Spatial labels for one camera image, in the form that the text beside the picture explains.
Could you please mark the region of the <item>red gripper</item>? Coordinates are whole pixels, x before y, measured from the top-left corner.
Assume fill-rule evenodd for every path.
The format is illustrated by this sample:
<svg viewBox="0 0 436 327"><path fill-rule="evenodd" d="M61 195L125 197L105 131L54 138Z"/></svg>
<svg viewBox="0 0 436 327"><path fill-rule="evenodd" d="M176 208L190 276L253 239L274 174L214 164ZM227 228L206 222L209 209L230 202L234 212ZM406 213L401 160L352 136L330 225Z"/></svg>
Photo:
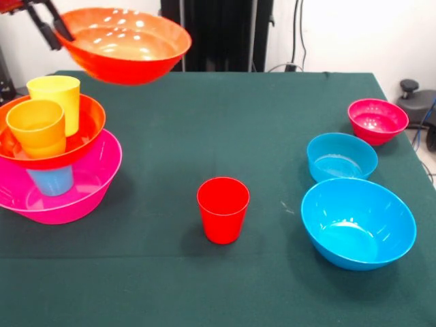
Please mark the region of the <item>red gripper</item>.
<svg viewBox="0 0 436 327"><path fill-rule="evenodd" d="M39 32L47 41L51 50L60 50L60 43L56 35L52 31L51 27L41 20L37 12L33 8L33 5L43 3L40 0L0 0L0 12L1 14L13 14L17 11L28 11L31 20L35 23ZM51 0L46 0L46 7L52 14L54 28L62 35L66 40L74 41L73 35L69 32L67 25L64 23L60 13Z"/></svg>

